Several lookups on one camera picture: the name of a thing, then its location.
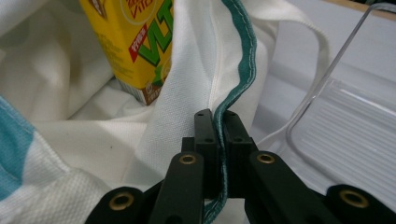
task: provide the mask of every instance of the brass screw insert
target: brass screw insert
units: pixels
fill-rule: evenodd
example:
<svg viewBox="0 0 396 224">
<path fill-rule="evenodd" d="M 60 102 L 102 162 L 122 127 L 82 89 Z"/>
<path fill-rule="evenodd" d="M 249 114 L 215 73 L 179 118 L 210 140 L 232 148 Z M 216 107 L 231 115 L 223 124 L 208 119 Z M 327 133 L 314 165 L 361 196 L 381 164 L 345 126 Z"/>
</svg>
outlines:
<svg viewBox="0 0 396 224">
<path fill-rule="evenodd" d="M 196 158 L 192 155 L 183 155 L 178 159 L 178 161 L 185 165 L 190 165 L 196 162 Z"/>
<path fill-rule="evenodd" d="M 345 203 L 354 207 L 365 208 L 369 206 L 369 201 L 363 195 L 349 189 L 341 190 L 340 197 Z"/>
<path fill-rule="evenodd" d="M 266 164 L 275 162 L 275 158 L 273 156 L 265 154 L 265 153 L 258 155 L 257 160 L 259 162 L 266 163 Z"/>
<path fill-rule="evenodd" d="M 134 195 L 124 191 L 114 195 L 108 206 L 114 211 L 120 211 L 131 206 L 132 203 L 134 203 Z"/>
</svg>

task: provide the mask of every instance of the teal stripe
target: teal stripe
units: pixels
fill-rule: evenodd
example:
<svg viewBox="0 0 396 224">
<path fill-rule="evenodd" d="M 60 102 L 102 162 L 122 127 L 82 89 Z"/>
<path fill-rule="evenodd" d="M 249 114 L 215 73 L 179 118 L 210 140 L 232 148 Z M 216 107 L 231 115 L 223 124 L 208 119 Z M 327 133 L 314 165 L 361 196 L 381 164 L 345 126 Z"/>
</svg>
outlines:
<svg viewBox="0 0 396 224">
<path fill-rule="evenodd" d="M 0 96 L 0 201 L 22 185 L 35 128 Z"/>
<path fill-rule="evenodd" d="M 221 146 L 221 171 L 222 171 L 222 190 L 217 199 L 205 206 L 204 223 L 212 223 L 224 207 L 228 198 L 228 168 L 227 155 L 225 151 L 224 133 L 223 133 L 223 114 L 235 103 L 236 100 L 247 90 L 256 77 L 256 48 L 257 40 L 254 35 L 245 8 L 239 0 L 222 0 L 222 3 L 230 10 L 235 26 L 242 42 L 242 60 L 238 65 L 240 81 L 228 94 L 227 98 L 219 105 L 215 111 L 214 122 L 218 133 Z"/>
</svg>

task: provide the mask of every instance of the textured white fabric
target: textured white fabric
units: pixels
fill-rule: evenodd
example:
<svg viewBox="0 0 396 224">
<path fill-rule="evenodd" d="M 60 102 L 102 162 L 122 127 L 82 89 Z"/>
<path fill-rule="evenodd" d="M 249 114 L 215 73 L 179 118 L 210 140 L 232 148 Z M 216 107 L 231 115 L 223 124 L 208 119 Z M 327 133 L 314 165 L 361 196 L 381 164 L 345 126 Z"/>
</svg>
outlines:
<svg viewBox="0 0 396 224">
<path fill-rule="evenodd" d="M 0 137 L 0 223 L 83 223 L 110 188 L 96 176 L 69 168 L 0 100 L 0 126 L 7 130 Z"/>
<path fill-rule="evenodd" d="M 113 188 L 152 186 L 180 151 L 182 137 L 194 135 L 193 115 L 206 108 L 214 111 L 239 82 L 241 39 L 230 11 L 220 1 L 175 1 L 172 69 L 157 102 L 143 106 L 110 80 L 106 57 L 78 1 L 44 2 L 31 1 L 24 11 L 19 5 L 0 3 L 0 18 L 12 21 L 7 25 L 0 21 L 0 94 L 33 122 L 68 165 Z M 249 129 L 275 50 L 278 23 L 313 26 L 283 0 L 244 4 L 258 38 L 257 77 L 231 110 Z M 326 42 L 324 37 L 318 40 L 324 46 L 322 61 Z M 42 189 L 46 197 L 35 196 L 10 212 L 7 222 L 79 223 L 107 190 L 80 170 L 55 177 Z M 92 195 L 91 200 L 72 197 L 74 189 L 86 189 L 79 194 Z M 77 213 L 69 204 L 82 208 Z"/>
</svg>

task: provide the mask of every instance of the blue striped fabric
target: blue striped fabric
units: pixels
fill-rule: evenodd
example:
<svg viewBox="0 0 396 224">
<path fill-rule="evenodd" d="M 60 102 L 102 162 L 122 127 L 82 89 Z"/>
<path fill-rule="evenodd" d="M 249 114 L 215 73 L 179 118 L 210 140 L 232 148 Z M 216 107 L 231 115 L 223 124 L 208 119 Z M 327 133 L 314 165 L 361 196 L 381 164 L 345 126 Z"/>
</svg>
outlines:
<svg viewBox="0 0 396 224">
<path fill-rule="evenodd" d="M 22 185 L 35 128 L 0 96 L 0 201 Z"/>
</svg>

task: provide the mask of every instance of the red label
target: red label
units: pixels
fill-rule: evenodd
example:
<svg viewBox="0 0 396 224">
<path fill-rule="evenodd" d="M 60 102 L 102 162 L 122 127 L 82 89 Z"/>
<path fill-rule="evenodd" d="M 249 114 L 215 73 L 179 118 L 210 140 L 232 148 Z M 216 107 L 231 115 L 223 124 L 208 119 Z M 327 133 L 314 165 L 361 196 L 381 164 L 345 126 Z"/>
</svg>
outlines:
<svg viewBox="0 0 396 224">
<path fill-rule="evenodd" d="M 139 53 L 140 47 L 143 42 L 145 42 L 146 36 L 148 36 L 148 27 L 145 24 L 142 29 L 140 29 L 137 36 L 134 38 L 134 42 L 129 47 L 129 53 L 131 54 L 132 62 L 136 61 L 137 55 Z"/>
<path fill-rule="evenodd" d="M 149 10 L 149 6 L 153 3 L 153 0 L 126 0 L 131 15 L 134 19 L 139 14 L 143 13 L 146 9 Z"/>
</svg>

